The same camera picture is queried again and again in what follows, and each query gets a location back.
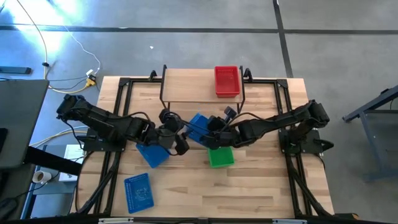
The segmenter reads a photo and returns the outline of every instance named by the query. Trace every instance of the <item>green box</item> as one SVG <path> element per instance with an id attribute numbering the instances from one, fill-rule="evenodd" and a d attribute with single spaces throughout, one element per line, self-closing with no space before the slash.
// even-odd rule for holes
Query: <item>green box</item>
<path id="1" fill-rule="evenodd" d="M 226 167 L 235 164 L 231 147 L 220 147 L 215 150 L 207 149 L 211 168 Z"/>

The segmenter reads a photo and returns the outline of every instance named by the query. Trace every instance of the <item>blue basket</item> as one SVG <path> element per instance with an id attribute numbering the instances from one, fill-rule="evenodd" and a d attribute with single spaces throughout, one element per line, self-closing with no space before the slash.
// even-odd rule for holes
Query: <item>blue basket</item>
<path id="1" fill-rule="evenodd" d="M 168 149 L 158 145 L 143 146 L 142 144 L 137 144 L 137 149 L 151 168 L 156 168 L 170 156 L 166 151 Z"/>
<path id="2" fill-rule="evenodd" d="M 130 214 L 154 206 L 148 173 L 125 179 L 124 189 Z"/>
<path id="3" fill-rule="evenodd" d="M 189 128 L 187 128 L 187 131 L 191 131 L 191 133 L 188 135 L 188 137 L 192 140 L 194 140 L 195 142 L 202 144 L 200 138 L 204 135 L 204 134 L 208 134 L 209 130 L 207 130 L 207 117 L 203 116 L 200 113 L 197 113 L 192 120 L 190 121 L 191 124 L 194 124 L 196 126 L 199 126 L 201 128 L 198 128 L 194 125 L 188 125 Z"/>

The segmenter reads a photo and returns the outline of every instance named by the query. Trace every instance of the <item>concrete floor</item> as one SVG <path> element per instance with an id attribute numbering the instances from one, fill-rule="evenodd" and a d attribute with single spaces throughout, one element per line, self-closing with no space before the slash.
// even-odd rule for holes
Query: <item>concrete floor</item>
<path id="1" fill-rule="evenodd" d="M 272 0 L 120 0 L 21 2 L 38 24 L 95 27 L 195 27 L 276 29 Z M 398 1 L 279 0 L 285 29 L 398 29 Z M 0 13 L 0 24 L 30 24 L 14 1 Z M 80 77 L 97 67 L 66 32 L 43 32 L 53 65 L 49 79 Z M 286 77 L 278 34 L 77 32 L 75 37 L 97 55 L 105 75 L 148 75 L 166 63 L 175 68 L 211 68 L 237 64 L 255 77 Z M 396 35 L 287 34 L 292 73 L 304 78 L 309 98 L 321 102 L 331 122 L 322 138 L 335 143 L 325 153 L 326 175 L 335 212 L 357 213 L 362 219 L 397 223 L 398 179 L 374 183 L 362 175 L 375 168 L 359 120 L 345 124 L 341 117 L 398 82 Z M 42 43 L 34 29 L 0 31 L 1 64 L 28 66 L 30 76 L 42 78 Z M 76 81 L 53 83 L 68 87 Z M 81 93 L 95 103 L 98 91 Z M 67 127 L 55 119 L 63 94 L 48 91 L 32 142 Z M 72 136 L 51 144 L 75 144 Z M 70 201 L 61 195 L 38 197 L 33 216 L 67 213 Z"/>

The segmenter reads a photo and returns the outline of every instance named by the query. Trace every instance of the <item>red basket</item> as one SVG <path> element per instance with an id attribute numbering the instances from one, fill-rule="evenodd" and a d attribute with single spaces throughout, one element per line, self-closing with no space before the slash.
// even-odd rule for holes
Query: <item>red basket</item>
<path id="1" fill-rule="evenodd" d="M 216 66 L 214 71 L 217 97 L 235 97 L 240 93 L 237 66 Z"/>

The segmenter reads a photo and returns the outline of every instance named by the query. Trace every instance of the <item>wooden table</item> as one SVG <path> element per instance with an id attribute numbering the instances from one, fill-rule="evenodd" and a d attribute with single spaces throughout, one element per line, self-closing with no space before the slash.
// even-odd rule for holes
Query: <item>wooden table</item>
<path id="1" fill-rule="evenodd" d="M 113 111 L 120 77 L 104 77 L 98 106 Z M 308 102 L 304 80 L 287 79 L 293 108 Z M 274 89 L 265 84 L 247 84 L 243 112 L 250 111 L 263 118 L 277 114 Z M 159 100 L 160 83 L 135 83 L 129 113 L 145 111 L 156 125 L 163 108 Z M 171 110 L 183 119 L 191 119 L 198 111 L 205 116 L 224 116 L 228 104 L 172 103 Z M 211 169 L 205 148 L 189 141 L 191 149 L 183 156 L 170 157 L 151 169 L 128 142 L 122 155 L 116 184 L 112 216 L 135 217 L 213 217 L 213 218 L 293 218 L 292 199 L 284 156 L 280 152 L 277 132 L 267 133 L 249 147 L 233 151 L 235 165 Z M 95 152 L 87 160 L 80 177 L 79 206 L 98 185 L 103 152 Z M 319 158 L 303 155 L 307 184 L 324 208 L 333 213 L 325 171 Z M 123 180 L 149 173 L 155 206 L 134 214 L 127 211 Z M 101 211 L 106 204 L 105 188 Z M 304 212 L 302 194 L 298 191 Z"/>

